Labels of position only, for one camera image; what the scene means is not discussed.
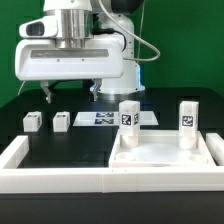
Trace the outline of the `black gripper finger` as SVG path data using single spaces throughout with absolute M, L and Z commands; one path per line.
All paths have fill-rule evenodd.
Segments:
M 102 80 L 101 79 L 94 79 L 93 80 L 93 85 L 90 87 L 90 101 L 91 102 L 96 102 L 98 99 L 98 92 L 100 90 L 100 87 L 102 85 Z
M 55 94 L 53 93 L 53 90 L 50 88 L 48 81 L 41 81 L 40 82 L 41 89 L 46 95 L 46 101 L 48 104 L 55 102 Z

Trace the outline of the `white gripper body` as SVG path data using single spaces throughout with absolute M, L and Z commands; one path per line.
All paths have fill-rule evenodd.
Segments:
M 93 38 L 84 48 L 58 49 L 54 40 L 22 40 L 16 47 L 15 74 L 26 81 L 121 77 L 122 46 L 113 38 Z

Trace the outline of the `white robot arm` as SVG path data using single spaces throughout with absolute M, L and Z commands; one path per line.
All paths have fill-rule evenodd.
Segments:
M 22 24 L 15 74 L 38 81 L 52 100 L 48 82 L 82 80 L 90 99 L 125 99 L 142 91 L 134 57 L 134 24 L 126 17 L 143 0 L 45 0 L 44 16 Z

